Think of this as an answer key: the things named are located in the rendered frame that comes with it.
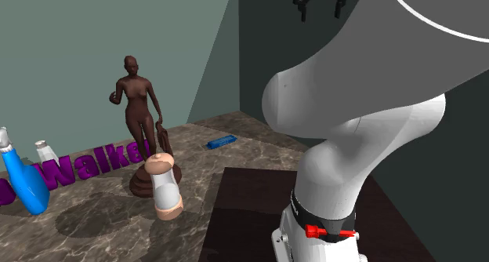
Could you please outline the dark brown robot stand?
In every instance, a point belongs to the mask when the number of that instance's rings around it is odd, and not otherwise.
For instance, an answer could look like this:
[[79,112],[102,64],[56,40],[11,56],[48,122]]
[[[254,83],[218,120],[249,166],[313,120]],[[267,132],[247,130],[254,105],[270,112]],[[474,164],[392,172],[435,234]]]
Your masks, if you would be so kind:
[[[226,168],[198,262],[276,262],[271,241],[294,171]],[[355,228],[368,262],[436,262],[372,177],[357,200]]]

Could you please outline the blue spray bottle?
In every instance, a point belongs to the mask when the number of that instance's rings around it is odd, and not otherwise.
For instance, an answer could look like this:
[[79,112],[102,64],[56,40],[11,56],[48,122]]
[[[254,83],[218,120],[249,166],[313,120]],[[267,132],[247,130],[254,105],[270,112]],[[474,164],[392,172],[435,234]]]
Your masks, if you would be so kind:
[[10,184],[27,211],[31,215],[44,213],[49,204],[49,189],[35,167],[22,163],[6,127],[0,127],[0,152]]

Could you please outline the blue flat bar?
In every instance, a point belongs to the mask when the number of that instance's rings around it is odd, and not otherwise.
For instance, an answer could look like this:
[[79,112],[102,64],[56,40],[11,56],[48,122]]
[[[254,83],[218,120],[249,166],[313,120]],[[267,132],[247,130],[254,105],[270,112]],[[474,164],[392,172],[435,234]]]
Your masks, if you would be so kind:
[[237,138],[233,135],[223,136],[215,140],[211,140],[206,144],[207,149],[212,150],[224,145],[233,143]]

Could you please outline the purple letter sign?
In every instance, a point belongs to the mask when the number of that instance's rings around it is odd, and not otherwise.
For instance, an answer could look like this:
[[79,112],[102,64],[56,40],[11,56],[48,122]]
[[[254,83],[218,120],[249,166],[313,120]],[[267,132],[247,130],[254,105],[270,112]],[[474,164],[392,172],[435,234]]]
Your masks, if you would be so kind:
[[[87,180],[100,173],[108,173],[112,169],[119,169],[142,160],[142,156],[136,150],[136,143],[132,142],[125,147],[115,147],[113,144],[97,147],[94,149],[94,155],[82,155],[73,162],[66,155],[59,158],[59,164],[47,161],[30,166],[39,171],[50,192],[60,184],[67,186],[78,178]],[[10,184],[9,177],[0,178],[0,206],[8,205],[17,198],[19,199]]]

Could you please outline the small white shaker bottle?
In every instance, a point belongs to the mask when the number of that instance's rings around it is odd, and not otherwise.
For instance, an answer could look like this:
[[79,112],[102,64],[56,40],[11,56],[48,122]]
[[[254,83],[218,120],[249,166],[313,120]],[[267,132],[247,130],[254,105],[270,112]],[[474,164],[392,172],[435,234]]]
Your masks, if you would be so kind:
[[39,140],[34,145],[40,162],[54,161],[56,164],[59,164],[59,158],[45,140]]

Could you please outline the brown human figure statue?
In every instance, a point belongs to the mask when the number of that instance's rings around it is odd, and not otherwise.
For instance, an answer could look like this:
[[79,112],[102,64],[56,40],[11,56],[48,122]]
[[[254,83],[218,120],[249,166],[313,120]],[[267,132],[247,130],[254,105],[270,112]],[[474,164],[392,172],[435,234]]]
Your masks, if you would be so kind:
[[[162,123],[161,109],[151,82],[138,75],[139,65],[134,56],[125,57],[124,69],[128,74],[118,79],[116,90],[110,94],[109,101],[119,105],[122,94],[126,95],[128,103],[125,109],[125,123],[136,141],[137,151],[146,161],[157,152],[155,125]],[[156,122],[148,108],[148,97],[158,113]]]

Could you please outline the beige and white pepper mill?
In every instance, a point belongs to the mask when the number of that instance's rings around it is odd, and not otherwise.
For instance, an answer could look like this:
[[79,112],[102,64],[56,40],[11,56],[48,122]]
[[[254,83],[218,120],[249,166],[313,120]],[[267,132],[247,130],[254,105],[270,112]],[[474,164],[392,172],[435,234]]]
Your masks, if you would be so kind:
[[160,220],[173,220],[183,211],[183,199],[173,173],[174,158],[168,153],[151,155],[144,164],[153,184],[154,207]]

